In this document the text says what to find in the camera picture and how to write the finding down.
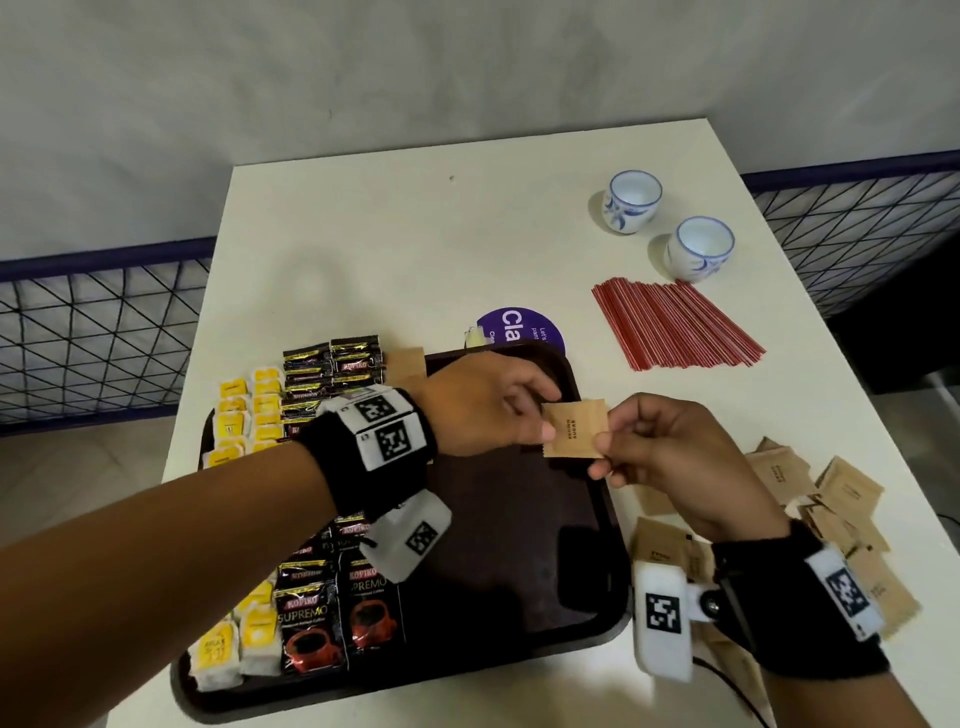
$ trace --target concrete wall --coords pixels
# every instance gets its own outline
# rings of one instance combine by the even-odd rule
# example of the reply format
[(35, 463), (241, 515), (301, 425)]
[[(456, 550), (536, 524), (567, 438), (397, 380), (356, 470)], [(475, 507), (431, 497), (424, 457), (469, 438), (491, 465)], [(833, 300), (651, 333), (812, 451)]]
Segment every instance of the concrete wall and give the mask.
[(2, 0), (0, 259), (214, 234), (265, 160), (702, 115), (744, 172), (958, 148), (958, 28), (956, 0)]

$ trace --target red coffee stirrer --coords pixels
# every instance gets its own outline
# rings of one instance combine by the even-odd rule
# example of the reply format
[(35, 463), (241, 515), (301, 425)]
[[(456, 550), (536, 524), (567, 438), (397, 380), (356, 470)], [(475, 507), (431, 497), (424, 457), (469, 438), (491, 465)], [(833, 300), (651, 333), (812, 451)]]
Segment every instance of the red coffee stirrer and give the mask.
[(614, 278), (593, 286), (593, 298), (635, 372), (655, 366), (749, 367), (766, 353), (689, 283)]

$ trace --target table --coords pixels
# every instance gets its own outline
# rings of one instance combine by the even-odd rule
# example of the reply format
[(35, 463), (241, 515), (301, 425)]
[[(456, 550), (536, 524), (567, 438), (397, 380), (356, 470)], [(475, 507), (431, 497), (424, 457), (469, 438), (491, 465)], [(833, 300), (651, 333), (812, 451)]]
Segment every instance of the table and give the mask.
[[(665, 193), (657, 218), (622, 237), (598, 224), (596, 206), (611, 175), (630, 167), (655, 174)], [(733, 257), (699, 287), (768, 353), (752, 369), (632, 372), (590, 288), (613, 276), (662, 280), (648, 243), (692, 214), (734, 230)], [(841, 454), (884, 484), (876, 522), (924, 606), (887, 652), (930, 723), (954, 724), (960, 558), (703, 119), (235, 169), (164, 479), (195, 470), (221, 379), (336, 336), (378, 332), (388, 349), (457, 349), (479, 316), (502, 306), (553, 321), (585, 398), (613, 405), (647, 390), (699, 400), (745, 450), (768, 435), (817, 473)], [(629, 538), (636, 493), (614, 499)], [(750, 724), (703, 670), (692, 685), (655, 684), (636, 667), (631, 632), (244, 725)], [(109, 728), (192, 724), (166, 671), (109, 719)]]

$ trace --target tray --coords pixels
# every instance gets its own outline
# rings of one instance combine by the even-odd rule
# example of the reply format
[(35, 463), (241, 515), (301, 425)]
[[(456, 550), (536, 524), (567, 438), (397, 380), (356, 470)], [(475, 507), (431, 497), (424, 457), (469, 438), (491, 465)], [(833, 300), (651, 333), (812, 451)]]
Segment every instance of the tray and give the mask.
[[(548, 344), (469, 351), (483, 349), (536, 362), (564, 401), (580, 398), (569, 362)], [(427, 373), (465, 353), (429, 354)], [(213, 447), (211, 420), (202, 451)], [(253, 677), (218, 692), (197, 692), (184, 654), (170, 669), (178, 705), (224, 723), (612, 640), (632, 612), (629, 559), (606, 484), (587, 477), (587, 464), (546, 459), (540, 447), (438, 457), (428, 487), (453, 523), (400, 585), (402, 649), (349, 672)]]

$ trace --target black cable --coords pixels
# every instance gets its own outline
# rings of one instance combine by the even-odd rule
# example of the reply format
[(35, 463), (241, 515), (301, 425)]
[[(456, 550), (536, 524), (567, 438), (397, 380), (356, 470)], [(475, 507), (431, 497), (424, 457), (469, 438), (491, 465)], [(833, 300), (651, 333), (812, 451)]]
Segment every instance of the black cable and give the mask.
[(960, 521), (958, 521), (957, 519), (955, 519), (953, 516), (948, 516), (946, 513), (938, 513), (938, 514), (937, 514), (937, 518), (938, 518), (938, 519), (947, 519), (948, 521), (952, 521), (952, 522), (956, 523), (957, 525), (960, 525)]
[(722, 670), (717, 669), (716, 667), (711, 665), (709, 662), (699, 657), (693, 658), (693, 664), (699, 665), (700, 667), (706, 667), (710, 672), (712, 672), (714, 675), (716, 675), (725, 683), (727, 683), (727, 687), (730, 688), (733, 692), (735, 692), (736, 696), (740, 698), (744, 703), (747, 704), (747, 707), (750, 708), (751, 713), (753, 713), (756, 716), (756, 719), (760, 721), (760, 725), (762, 725), (763, 728), (770, 728), (770, 725), (767, 723), (766, 720), (763, 719), (763, 716), (760, 714), (760, 711), (757, 710), (754, 707), (754, 704), (747, 699), (747, 696), (744, 695), (743, 691), (736, 686), (736, 683), (734, 683), (733, 680), (727, 677), (726, 673), (724, 673)]

